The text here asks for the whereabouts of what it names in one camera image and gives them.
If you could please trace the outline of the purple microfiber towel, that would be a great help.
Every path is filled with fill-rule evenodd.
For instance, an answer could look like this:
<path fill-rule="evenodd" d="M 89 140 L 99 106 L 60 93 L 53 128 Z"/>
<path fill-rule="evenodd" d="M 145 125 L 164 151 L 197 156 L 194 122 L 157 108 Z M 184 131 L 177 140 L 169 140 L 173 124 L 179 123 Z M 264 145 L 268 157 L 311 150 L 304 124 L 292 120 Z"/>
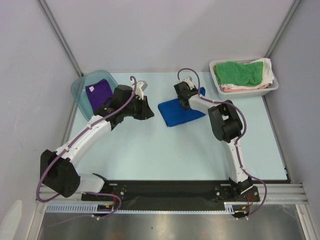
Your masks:
<path fill-rule="evenodd" d="M 86 86 L 85 92 L 94 114 L 108 98 L 113 96 L 111 86 L 106 79 L 102 79 L 95 84 Z"/>

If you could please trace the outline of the blue towel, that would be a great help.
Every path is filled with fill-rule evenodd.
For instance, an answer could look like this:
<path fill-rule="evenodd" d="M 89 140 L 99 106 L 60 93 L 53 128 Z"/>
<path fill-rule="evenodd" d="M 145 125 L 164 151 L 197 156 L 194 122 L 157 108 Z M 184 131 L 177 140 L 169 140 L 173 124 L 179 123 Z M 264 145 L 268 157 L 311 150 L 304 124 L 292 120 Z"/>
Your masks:
<path fill-rule="evenodd" d="M 180 106 L 178 98 L 159 103 L 157 107 L 168 127 L 175 127 L 205 116 L 197 110 L 185 110 Z"/>

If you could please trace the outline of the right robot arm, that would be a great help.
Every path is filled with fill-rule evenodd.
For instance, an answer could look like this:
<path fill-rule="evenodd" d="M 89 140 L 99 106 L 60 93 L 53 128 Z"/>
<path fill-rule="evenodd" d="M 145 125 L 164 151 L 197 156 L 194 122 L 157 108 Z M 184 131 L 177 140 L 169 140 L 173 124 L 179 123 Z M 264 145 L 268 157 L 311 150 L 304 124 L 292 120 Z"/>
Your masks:
<path fill-rule="evenodd" d="M 229 179 L 232 187 L 230 195 L 236 201 L 248 196 L 252 187 L 252 178 L 246 172 L 242 161 L 240 138 L 246 131 L 244 121 L 240 119 L 237 108 L 228 101 L 214 101 L 204 97 L 191 83 L 181 81 L 174 85 L 178 102 L 185 110 L 195 110 L 208 115 L 215 138 L 222 142 L 227 155 Z"/>

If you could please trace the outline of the green microfiber towel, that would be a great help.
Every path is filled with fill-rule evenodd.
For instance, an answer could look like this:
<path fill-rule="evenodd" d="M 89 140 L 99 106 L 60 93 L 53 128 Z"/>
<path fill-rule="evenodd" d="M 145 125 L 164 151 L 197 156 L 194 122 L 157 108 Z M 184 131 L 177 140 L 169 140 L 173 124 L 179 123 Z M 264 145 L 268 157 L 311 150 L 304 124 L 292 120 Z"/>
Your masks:
<path fill-rule="evenodd" d="M 255 87 L 262 83 L 263 67 L 262 61 L 247 64 L 227 61 L 216 64 L 213 72 L 221 85 Z"/>

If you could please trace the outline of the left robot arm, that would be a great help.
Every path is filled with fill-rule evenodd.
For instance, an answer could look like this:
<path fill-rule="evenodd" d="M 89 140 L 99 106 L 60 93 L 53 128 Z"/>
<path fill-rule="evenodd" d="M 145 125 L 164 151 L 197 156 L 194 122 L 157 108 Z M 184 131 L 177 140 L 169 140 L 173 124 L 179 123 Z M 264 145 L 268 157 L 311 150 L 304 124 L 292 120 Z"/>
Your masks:
<path fill-rule="evenodd" d="M 110 187 L 105 184 L 107 180 L 96 173 L 77 173 L 76 167 L 87 151 L 124 118 L 143 121 L 154 117 L 144 94 L 146 87 L 145 81 L 132 86 L 118 85 L 113 96 L 104 102 L 78 135 L 54 151 L 45 150 L 40 156 L 39 183 L 65 198 L 75 192 L 92 192 L 99 200 L 107 199 L 110 195 Z"/>

